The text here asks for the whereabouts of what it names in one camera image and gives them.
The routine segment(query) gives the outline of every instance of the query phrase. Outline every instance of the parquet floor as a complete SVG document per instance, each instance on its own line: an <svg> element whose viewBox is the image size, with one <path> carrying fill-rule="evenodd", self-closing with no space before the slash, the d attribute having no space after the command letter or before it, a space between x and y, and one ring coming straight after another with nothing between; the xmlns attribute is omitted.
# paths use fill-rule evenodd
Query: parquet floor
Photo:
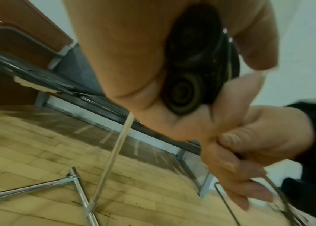
<svg viewBox="0 0 316 226"><path fill-rule="evenodd" d="M0 107L0 191L62 178L76 166L92 194L116 135L47 108ZM88 225L74 189L0 202L0 226ZM172 155L129 138L96 215L102 226L235 225L221 199L201 199L196 192ZM229 203L243 226L287 225L272 210L252 207L245 213Z"/></svg>

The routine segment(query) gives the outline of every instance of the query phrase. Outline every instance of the hand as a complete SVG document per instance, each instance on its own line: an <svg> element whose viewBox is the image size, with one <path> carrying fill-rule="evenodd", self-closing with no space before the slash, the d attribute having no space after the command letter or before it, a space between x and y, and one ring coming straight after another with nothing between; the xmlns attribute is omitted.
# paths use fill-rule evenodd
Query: hand
<svg viewBox="0 0 316 226"><path fill-rule="evenodd" d="M267 0L210 0L255 70L278 63L278 35ZM172 139L200 140L235 128L259 92L261 74L226 83L212 105L186 116L173 114L160 98L166 76L164 45L174 21L195 0L65 0L85 55L108 98L148 128Z"/></svg>
<svg viewBox="0 0 316 226"><path fill-rule="evenodd" d="M202 143L201 158L220 180L228 196L242 209L247 198L272 201L272 194L251 178L263 177L263 167L284 159L293 160L314 143L314 130L308 116L288 107L253 106L239 128ZM225 155L238 153L238 165L221 163Z"/></svg>

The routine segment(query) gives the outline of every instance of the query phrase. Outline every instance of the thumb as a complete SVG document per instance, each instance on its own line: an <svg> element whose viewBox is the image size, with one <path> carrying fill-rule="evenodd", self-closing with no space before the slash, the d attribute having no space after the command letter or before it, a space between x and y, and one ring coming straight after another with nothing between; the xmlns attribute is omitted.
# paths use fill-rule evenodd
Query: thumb
<svg viewBox="0 0 316 226"><path fill-rule="evenodd" d="M252 110L243 126L218 136L223 147L237 153L267 150L279 142L278 130L271 121L261 117L260 111Z"/></svg>

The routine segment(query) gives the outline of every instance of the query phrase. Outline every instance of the wooden floor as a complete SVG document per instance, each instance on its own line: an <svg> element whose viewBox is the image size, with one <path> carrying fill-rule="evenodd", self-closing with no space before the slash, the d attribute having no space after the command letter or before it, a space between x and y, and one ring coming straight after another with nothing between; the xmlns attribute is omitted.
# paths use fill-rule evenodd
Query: wooden floor
<svg viewBox="0 0 316 226"><path fill-rule="evenodd" d="M0 191L62 178L76 166L92 195L115 141L110 133L114 137L106 128L46 108L0 107ZM136 143L130 138L124 144L124 152L133 154L119 155L99 200L96 215L101 226L235 225L221 199L196 195L196 187L173 156ZM152 153L148 162L139 157L144 150L146 156ZM229 203L243 226L287 225L272 210L253 207L245 213ZM88 223L74 187L67 186L0 202L3 225Z"/></svg>

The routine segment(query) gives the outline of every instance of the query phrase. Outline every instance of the small black wheel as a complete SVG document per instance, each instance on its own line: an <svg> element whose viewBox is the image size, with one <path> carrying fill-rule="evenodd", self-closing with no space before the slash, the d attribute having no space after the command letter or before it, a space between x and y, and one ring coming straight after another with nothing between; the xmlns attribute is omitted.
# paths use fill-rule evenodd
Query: small black wheel
<svg viewBox="0 0 316 226"><path fill-rule="evenodd" d="M166 58L175 67L195 69L211 61L224 36L217 9L193 5L174 23L166 41Z"/></svg>
<svg viewBox="0 0 316 226"><path fill-rule="evenodd" d="M166 106L178 115L185 115L200 106L205 96L205 85L198 74L175 72L168 75L162 99Z"/></svg>

